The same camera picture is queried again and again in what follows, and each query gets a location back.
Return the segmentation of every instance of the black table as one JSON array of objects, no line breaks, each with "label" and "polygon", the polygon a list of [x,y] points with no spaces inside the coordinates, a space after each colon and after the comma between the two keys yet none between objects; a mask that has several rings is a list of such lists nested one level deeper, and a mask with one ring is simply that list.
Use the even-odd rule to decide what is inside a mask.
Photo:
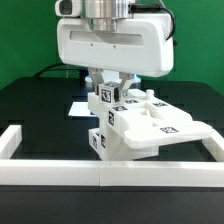
[{"label": "black table", "polygon": [[[224,136],[224,97],[195,82],[143,81],[141,89],[212,125]],[[22,78],[0,91],[0,131],[21,124],[12,159],[99,160],[88,145],[97,118],[69,117],[93,91],[79,79]],[[214,161],[199,141],[160,148],[143,160]],[[0,186],[1,223],[223,223],[223,188]]]}]

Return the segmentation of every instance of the black label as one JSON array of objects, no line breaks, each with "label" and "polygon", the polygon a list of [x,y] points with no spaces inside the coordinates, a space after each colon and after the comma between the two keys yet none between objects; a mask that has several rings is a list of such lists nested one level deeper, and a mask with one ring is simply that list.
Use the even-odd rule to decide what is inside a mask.
[{"label": "black label", "polygon": [[108,118],[108,122],[114,126],[114,114],[112,112],[109,111],[109,118]]},{"label": "black label", "polygon": [[137,100],[125,100],[125,103],[133,104],[133,103],[138,103],[138,101]]},{"label": "black label", "polygon": [[111,91],[102,89],[101,100],[103,102],[111,103]]},{"label": "black label", "polygon": [[101,145],[106,148],[106,138],[103,135],[101,135]]},{"label": "black label", "polygon": [[166,107],[166,106],[168,106],[167,104],[165,104],[163,102],[153,103],[153,105],[155,105],[157,107]]},{"label": "black label", "polygon": [[94,136],[93,136],[93,147],[97,149],[97,141]]},{"label": "black label", "polygon": [[126,107],[123,107],[123,106],[113,107],[113,109],[116,110],[116,111],[128,110]]},{"label": "black label", "polygon": [[170,133],[177,133],[179,131],[177,131],[175,128],[173,127],[165,127],[165,128],[160,128],[162,131],[164,131],[165,133],[167,134],[170,134]]}]

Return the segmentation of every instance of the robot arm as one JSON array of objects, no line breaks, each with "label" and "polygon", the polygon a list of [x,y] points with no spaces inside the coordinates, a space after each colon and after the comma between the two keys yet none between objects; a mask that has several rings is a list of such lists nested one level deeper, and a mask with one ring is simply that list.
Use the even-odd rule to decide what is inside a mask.
[{"label": "robot arm", "polygon": [[[95,85],[89,109],[100,127],[89,143],[103,160],[158,155],[161,145],[209,139],[212,128],[166,102],[151,90],[128,91],[133,74],[159,77],[173,67],[172,13],[162,1],[137,5],[129,0],[60,0],[59,55],[64,63],[88,67]],[[121,83],[104,82],[103,70],[119,72]]]}]

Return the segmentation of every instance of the white block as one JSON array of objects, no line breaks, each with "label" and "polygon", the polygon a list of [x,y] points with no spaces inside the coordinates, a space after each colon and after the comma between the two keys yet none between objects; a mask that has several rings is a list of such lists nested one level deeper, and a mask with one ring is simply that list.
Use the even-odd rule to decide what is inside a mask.
[{"label": "white block", "polygon": [[215,130],[212,130],[211,138],[202,141],[217,162],[224,162],[224,139]]},{"label": "white block", "polygon": [[1,185],[98,186],[98,161],[1,160]]},{"label": "white block", "polygon": [[0,159],[10,159],[21,141],[21,126],[10,125],[0,137]]},{"label": "white block", "polygon": [[101,162],[100,186],[134,186],[135,163],[129,162]]}]

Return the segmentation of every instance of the white plastic object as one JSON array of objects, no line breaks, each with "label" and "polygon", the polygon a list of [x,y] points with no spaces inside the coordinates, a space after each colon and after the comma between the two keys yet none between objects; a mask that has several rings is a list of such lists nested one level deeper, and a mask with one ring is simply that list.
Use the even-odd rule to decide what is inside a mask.
[{"label": "white plastic object", "polygon": [[66,64],[144,76],[163,76],[173,67],[167,14],[135,15],[117,21],[115,32],[93,32],[85,19],[61,19],[58,49]]},{"label": "white plastic object", "polygon": [[0,136],[0,159],[10,159],[22,141],[20,125],[10,125]]},{"label": "white plastic object", "polygon": [[21,140],[17,125],[0,137],[0,185],[224,187],[224,140],[216,131],[203,140],[216,163],[10,160]]},{"label": "white plastic object", "polygon": [[89,109],[100,119],[89,130],[89,143],[102,160],[133,160],[156,156],[159,146],[212,138],[212,127],[156,98],[153,90],[130,89],[116,102],[113,82],[88,94]]},{"label": "white plastic object", "polygon": [[57,16],[61,17],[78,17],[82,13],[82,0],[71,0],[72,1],[72,13],[70,15],[62,15],[59,9],[59,5],[63,0],[58,0],[55,3],[55,12]]}]

